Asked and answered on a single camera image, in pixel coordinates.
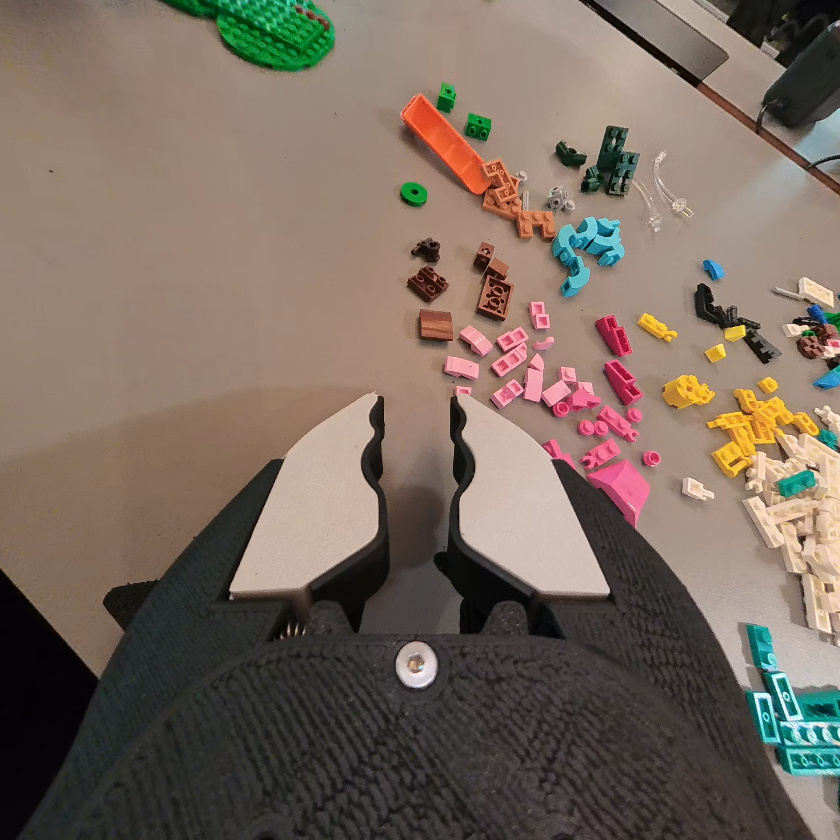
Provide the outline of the pile of light blue lego pieces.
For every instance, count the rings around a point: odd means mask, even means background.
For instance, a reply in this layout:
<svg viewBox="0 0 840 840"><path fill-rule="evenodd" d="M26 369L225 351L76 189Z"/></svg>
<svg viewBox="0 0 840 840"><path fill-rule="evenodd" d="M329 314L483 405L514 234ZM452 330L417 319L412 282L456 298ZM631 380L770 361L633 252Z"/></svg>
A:
<svg viewBox="0 0 840 840"><path fill-rule="evenodd" d="M590 281L591 270L584 263L583 253L596 257L597 265L603 267L612 267L624 258L620 226L619 220L586 217L578 227L564 225L555 235L553 257L569 272L560 289L564 298L577 295Z"/></svg>

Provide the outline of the clear curved lego piece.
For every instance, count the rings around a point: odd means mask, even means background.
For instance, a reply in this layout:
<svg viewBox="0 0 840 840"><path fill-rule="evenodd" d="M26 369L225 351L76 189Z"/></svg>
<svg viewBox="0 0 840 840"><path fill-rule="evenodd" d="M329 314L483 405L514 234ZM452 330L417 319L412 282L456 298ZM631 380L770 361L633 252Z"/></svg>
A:
<svg viewBox="0 0 840 840"><path fill-rule="evenodd" d="M639 192L646 206L647 226L653 233L658 233L662 228L664 219L658 210L653 194L645 183L636 177L632 180L632 186Z"/></svg>
<svg viewBox="0 0 840 840"><path fill-rule="evenodd" d="M663 202L670 207L674 215L685 219L691 218L693 217L694 212L688 206L687 200L684 197L677 196L676 194L674 194L667 187L662 178L661 169L662 164L665 161L666 155L666 150L662 150L654 158L654 162L652 164L652 176L654 180L654 185L658 191L658 194L661 196Z"/></svg>

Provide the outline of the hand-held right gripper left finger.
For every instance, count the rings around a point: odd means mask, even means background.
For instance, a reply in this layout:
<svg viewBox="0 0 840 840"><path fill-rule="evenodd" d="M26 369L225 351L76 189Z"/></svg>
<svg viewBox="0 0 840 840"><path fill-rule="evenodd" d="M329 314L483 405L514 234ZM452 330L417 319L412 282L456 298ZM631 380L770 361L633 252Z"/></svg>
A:
<svg viewBox="0 0 840 840"><path fill-rule="evenodd" d="M288 450L229 586L232 601L282 599L300 618L331 601L359 619L390 568L384 431L384 399L369 393Z"/></svg>

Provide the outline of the large magenta lego slope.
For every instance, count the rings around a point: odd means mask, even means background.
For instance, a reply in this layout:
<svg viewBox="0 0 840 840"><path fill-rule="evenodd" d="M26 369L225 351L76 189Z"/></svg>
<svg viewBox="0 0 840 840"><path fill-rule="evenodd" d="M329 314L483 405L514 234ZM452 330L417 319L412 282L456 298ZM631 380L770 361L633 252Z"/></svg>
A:
<svg viewBox="0 0 840 840"><path fill-rule="evenodd" d="M649 484L635 465L623 459L592 471L587 480L602 489L635 529L649 497Z"/></svg>

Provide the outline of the chunky yellow lego piece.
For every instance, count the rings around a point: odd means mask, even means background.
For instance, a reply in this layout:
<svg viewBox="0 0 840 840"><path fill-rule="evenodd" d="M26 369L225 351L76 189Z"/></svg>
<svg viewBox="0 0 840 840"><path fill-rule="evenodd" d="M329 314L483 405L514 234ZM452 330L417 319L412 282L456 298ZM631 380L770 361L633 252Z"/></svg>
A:
<svg viewBox="0 0 840 840"><path fill-rule="evenodd" d="M683 374L663 387L665 402L680 410L693 405L709 404L715 395L709 385L700 383L693 374Z"/></svg>

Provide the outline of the pile of teal lego pieces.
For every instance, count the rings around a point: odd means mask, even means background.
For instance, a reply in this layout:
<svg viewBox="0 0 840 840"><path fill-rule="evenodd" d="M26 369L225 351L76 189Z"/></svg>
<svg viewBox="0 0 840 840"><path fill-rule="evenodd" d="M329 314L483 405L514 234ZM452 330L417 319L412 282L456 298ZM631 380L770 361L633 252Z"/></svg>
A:
<svg viewBox="0 0 840 840"><path fill-rule="evenodd" d="M763 744L775 750L784 772L796 776L839 777L838 689L797 692L774 653L766 626L746 626L752 665L762 690L745 698Z"/></svg>

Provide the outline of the orange lego brick separator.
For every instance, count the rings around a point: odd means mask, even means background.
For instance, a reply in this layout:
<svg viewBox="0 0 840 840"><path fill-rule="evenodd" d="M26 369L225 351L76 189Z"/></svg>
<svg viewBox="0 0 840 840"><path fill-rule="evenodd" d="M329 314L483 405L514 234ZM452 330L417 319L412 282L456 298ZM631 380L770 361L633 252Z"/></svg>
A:
<svg viewBox="0 0 840 840"><path fill-rule="evenodd" d="M423 93L417 93L407 103L402 120L471 193L480 195L487 191L490 181L483 171L483 159Z"/></svg>

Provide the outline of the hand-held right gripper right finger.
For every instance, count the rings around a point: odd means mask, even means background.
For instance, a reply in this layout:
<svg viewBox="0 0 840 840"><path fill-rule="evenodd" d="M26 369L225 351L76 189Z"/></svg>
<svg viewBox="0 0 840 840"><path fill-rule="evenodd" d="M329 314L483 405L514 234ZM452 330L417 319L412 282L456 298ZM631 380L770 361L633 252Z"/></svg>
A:
<svg viewBox="0 0 840 840"><path fill-rule="evenodd" d="M550 455L469 395L450 409L451 546L526 601L606 599L610 586Z"/></svg>

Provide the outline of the pile of yellow lego pieces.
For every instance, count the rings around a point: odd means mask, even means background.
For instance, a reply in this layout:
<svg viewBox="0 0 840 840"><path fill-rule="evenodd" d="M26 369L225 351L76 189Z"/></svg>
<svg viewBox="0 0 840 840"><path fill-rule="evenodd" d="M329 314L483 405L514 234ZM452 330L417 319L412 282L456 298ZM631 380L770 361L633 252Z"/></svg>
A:
<svg viewBox="0 0 840 840"><path fill-rule="evenodd" d="M759 455L766 455L772 445L780 445L783 434L817 437L822 430L811 414L792 411L786 405L778 381L770 375L752 389L734 390L732 396L737 407L706 422L707 428L723 436L724 442L710 457L727 478L758 466Z"/></svg>

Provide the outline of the dark grey laptop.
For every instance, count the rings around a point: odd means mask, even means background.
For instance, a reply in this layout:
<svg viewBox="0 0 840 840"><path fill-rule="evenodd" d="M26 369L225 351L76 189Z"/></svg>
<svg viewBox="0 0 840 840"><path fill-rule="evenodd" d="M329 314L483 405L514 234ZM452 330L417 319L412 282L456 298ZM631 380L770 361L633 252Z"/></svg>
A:
<svg viewBox="0 0 840 840"><path fill-rule="evenodd" d="M728 53L658 1L583 1L609 25L696 88Z"/></svg>

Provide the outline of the green lego baseplate assembly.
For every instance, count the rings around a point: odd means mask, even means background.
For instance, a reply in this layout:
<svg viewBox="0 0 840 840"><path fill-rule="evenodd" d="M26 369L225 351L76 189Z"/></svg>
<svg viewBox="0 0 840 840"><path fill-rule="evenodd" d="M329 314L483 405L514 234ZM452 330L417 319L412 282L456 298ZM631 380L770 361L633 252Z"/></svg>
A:
<svg viewBox="0 0 840 840"><path fill-rule="evenodd" d="M168 1L197 18L211 18L240 58L273 70L316 66L333 48L331 19L311 1Z"/></svg>

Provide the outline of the reddish brown lego plate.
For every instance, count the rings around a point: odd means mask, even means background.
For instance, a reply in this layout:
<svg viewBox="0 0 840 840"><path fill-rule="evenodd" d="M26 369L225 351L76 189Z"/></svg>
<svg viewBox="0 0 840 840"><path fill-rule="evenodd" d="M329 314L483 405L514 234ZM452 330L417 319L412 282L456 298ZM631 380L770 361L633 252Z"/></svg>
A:
<svg viewBox="0 0 840 840"><path fill-rule="evenodd" d="M494 275L485 275L476 312L488 319L504 322L508 317L514 286Z"/></svg>

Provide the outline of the pile of pink lego pieces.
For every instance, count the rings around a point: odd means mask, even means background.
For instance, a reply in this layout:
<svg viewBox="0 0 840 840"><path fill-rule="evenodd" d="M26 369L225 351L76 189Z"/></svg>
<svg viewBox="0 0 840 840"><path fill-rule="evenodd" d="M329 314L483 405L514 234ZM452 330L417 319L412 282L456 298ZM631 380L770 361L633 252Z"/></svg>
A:
<svg viewBox="0 0 840 840"><path fill-rule="evenodd" d="M491 404L497 409L523 400L544 405L558 418L572 413L587 413L577 423L577 434L600 438L603 442L595 446L590 454L580 458L585 469L604 466L622 453L615 438L621 438L627 443L637 441L637 426L644 417L637 406L639 402L633 406L622 404L623 411L620 413L614 411L595 393L593 384L580 380L575 369L570 366L561 366L557 370L556 381L545 383L543 355L553 347L553 337L530 342L528 331L519 327L504 332L495 342L491 342L469 325L460 331L458 338L471 353L481 359L493 349L501 352L490 364L490 371L501 378L501 385L490 396Z"/></svg>

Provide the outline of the pile of tan lego plates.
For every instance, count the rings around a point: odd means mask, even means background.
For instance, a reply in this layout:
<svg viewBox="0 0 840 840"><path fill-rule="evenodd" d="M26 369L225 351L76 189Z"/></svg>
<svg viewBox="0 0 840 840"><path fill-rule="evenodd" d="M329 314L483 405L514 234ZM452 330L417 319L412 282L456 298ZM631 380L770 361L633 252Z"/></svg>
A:
<svg viewBox="0 0 840 840"><path fill-rule="evenodd" d="M556 235L553 213L549 210L524 208L518 193L519 179L508 172L501 160L485 162L481 170L490 183L482 209L513 221L520 238L531 238L536 228L542 239L551 240Z"/></svg>

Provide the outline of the magenta lego brick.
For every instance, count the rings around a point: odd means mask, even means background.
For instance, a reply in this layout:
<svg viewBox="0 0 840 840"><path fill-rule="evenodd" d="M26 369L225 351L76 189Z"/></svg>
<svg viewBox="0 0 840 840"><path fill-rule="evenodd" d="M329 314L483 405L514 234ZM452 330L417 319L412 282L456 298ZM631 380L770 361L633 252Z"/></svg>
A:
<svg viewBox="0 0 840 840"><path fill-rule="evenodd" d="M636 377L620 361L605 362L604 373L614 393L625 406L633 406L644 397Z"/></svg>
<svg viewBox="0 0 840 840"><path fill-rule="evenodd" d="M630 355L633 352L632 345L627 336L627 331L616 316L606 315L595 321L595 327L607 348L618 358Z"/></svg>

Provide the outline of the dark green lego brick stack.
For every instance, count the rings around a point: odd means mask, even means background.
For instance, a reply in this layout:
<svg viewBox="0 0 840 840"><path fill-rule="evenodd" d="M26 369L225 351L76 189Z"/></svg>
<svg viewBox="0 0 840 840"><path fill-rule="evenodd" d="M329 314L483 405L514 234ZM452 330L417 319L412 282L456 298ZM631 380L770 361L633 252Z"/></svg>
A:
<svg viewBox="0 0 840 840"><path fill-rule="evenodd" d="M627 134L624 127L605 128L596 167L608 195L627 196L632 187L641 154L625 149Z"/></svg>

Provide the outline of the mixed colour lego pile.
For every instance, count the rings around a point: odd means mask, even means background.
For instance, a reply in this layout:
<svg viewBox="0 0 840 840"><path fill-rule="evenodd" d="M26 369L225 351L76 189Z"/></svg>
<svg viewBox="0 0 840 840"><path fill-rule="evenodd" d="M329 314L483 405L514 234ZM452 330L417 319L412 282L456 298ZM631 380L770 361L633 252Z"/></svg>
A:
<svg viewBox="0 0 840 840"><path fill-rule="evenodd" d="M826 373L813 382L817 389L830 391L839 387L839 313L828 311L820 303L806 308L806 315L782 325L783 334L795 341L796 349L807 360L826 365Z"/></svg>

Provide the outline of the dark brown lego plate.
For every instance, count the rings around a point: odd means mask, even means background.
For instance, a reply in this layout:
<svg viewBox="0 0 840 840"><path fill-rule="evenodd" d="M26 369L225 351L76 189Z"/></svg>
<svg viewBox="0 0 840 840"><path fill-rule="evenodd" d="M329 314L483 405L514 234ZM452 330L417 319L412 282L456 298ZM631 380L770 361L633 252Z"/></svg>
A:
<svg viewBox="0 0 840 840"><path fill-rule="evenodd" d="M435 301L448 289L448 282L433 266L422 267L407 279L406 285L425 302Z"/></svg>

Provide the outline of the black device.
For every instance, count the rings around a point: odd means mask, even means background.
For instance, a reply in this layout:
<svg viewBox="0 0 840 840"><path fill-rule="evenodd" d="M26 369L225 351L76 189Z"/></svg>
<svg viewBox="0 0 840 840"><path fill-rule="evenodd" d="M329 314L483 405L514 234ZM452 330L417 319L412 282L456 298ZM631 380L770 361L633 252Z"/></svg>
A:
<svg viewBox="0 0 840 840"><path fill-rule="evenodd" d="M830 117L839 107L839 21L829 24L764 93L762 104L797 129Z"/></svg>

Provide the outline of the pile of white lego pieces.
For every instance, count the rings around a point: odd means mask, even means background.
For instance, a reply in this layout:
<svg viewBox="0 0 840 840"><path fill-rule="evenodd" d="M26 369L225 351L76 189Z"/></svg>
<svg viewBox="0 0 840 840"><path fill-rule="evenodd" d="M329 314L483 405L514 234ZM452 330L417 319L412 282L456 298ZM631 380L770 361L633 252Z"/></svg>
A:
<svg viewBox="0 0 840 840"><path fill-rule="evenodd" d="M742 502L764 543L781 554L785 570L800 579L808 627L839 646L839 416L819 406L817 437L783 434L785 458L759 455L758 466L747 469ZM805 469L815 472L817 484L797 496L783 498L776 491L780 478Z"/></svg>

